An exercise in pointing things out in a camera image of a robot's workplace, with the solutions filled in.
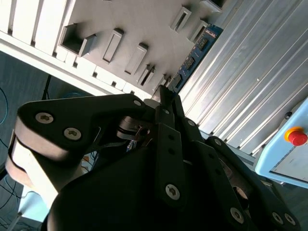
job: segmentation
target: aluminum panel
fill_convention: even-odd
[[[187,117],[205,133],[256,152],[308,96],[307,11],[304,0],[244,0],[230,11],[224,32],[180,93]]]
[[[31,44],[38,22],[42,0],[17,0],[13,21],[13,37]]]
[[[0,1],[0,30],[8,33],[12,3],[14,0]]]
[[[211,14],[200,0],[91,0],[76,2],[70,24],[81,24],[78,29],[81,38],[97,35],[97,41],[84,58],[152,95],[164,74],[177,73],[193,48],[189,38],[200,18]],[[123,37],[116,43],[116,52],[112,49],[104,57],[115,28],[124,32]],[[126,67],[140,43],[147,45],[146,55],[127,73]],[[141,86],[138,79],[146,65],[155,66],[155,73],[151,81]]]
[[[52,55],[62,25],[67,0],[44,0],[35,35],[35,47]]]

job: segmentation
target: cable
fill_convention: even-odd
[[[28,196],[28,194],[29,193],[35,193],[36,195],[39,195],[37,192],[35,192],[35,191],[28,191],[27,193],[26,193],[26,195],[25,196],[22,196],[21,198],[26,198],[27,196]]]
[[[83,166],[81,166],[81,167],[83,167]],[[86,167],[83,167],[85,170],[87,170],[88,172],[90,172]]]
[[[10,198],[11,198],[12,196],[13,196],[13,192],[11,193],[9,199],[4,203],[4,205],[2,205],[2,206],[0,207],[0,210],[1,210],[3,207],[6,206],[6,204],[9,202],[9,200],[10,200]]]
[[[82,97],[83,95],[78,92],[70,92],[62,96],[62,99],[67,99],[67,98],[75,98],[75,97]]]
[[[6,147],[7,149],[9,149],[9,147],[3,142],[2,139],[0,139],[0,142],[4,145],[4,147]]]
[[[9,227],[9,224],[8,224],[8,223],[7,223],[7,222],[6,222],[6,221],[5,221],[2,217],[0,217],[0,219],[1,219],[2,221],[4,221],[4,222],[5,222],[5,224],[2,224],[2,223],[1,223],[1,226],[5,226],[5,225],[7,225],[7,226]]]
[[[4,99],[5,99],[5,103],[6,103],[6,110],[5,110],[5,115],[3,120],[0,122],[0,125],[3,124],[3,122],[5,121],[6,117],[8,116],[8,112],[9,112],[9,103],[8,103],[8,98],[6,98],[6,95],[4,93],[4,91],[2,90],[2,88],[0,88],[0,91],[2,92]]]
[[[3,122],[5,121],[6,117],[8,116],[8,112],[9,112],[9,103],[8,103],[8,98],[6,97],[6,94],[4,93],[3,89],[0,87],[0,91],[2,92],[4,99],[5,99],[5,105],[6,105],[6,110],[5,110],[5,115],[4,118],[2,119],[2,121],[0,122],[0,125],[3,124]],[[6,147],[7,149],[9,148],[2,139],[0,139],[0,142],[4,145],[4,147]]]
[[[7,190],[5,187],[3,187],[2,185],[0,185],[0,187],[2,187],[5,191],[7,191],[8,193],[12,193],[10,192],[9,190]]]
[[[7,177],[8,177],[8,175],[6,175],[6,176],[4,177],[4,182],[5,182],[6,185],[12,190],[12,193],[14,194],[15,199],[16,199],[15,207],[14,207],[10,212],[7,213],[7,215],[9,215],[9,214],[10,214],[11,212],[13,212],[13,211],[16,209],[16,207],[18,206],[18,199],[17,199],[17,193],[15,192],[15,190],[12,189],[12,187],[11,187],[10,184],[8,183]]]

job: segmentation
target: black cable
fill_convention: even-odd
[[[6,147],[7,149],[9,149],[9,147],[3,142],[2,139],[0,139],[0,142],[4,145],[4,147]]]
[[[4,186],[2,186],[2,185],[0,185],[0,187],[2,187],[5,191],[7,191],[9,194],[11,194],[12,192],[10,192],[9,190],[7,190]]]
[[[13,196],[14,191],[15,191],[15,187],[16,187],[16,181],[15,181],[15,184],[14,184],[14,187],[13,187],[13,191],[12,191],[12,193],[11,193],[9,199],[4,203],[4,205],[2,205],[2,206],[0,207],[0,210],[1,210],[3,207],[6,206],[6,204],[9,202],[10,198]]]
[[[50,80],[51,80],[51,75],[48,75],[46,85],[45,85],[45,89],[44,89],[44,92],[43,92],[42,100],[46,100],[46,95],[48,94],[48,87],[49,87],[49,84],[50,84]]]
[[[81,167],[83,167],[83,166],[81,166]],[[83,167],[85,170],[87,170],[88,172],[90,172],[86,167]]]

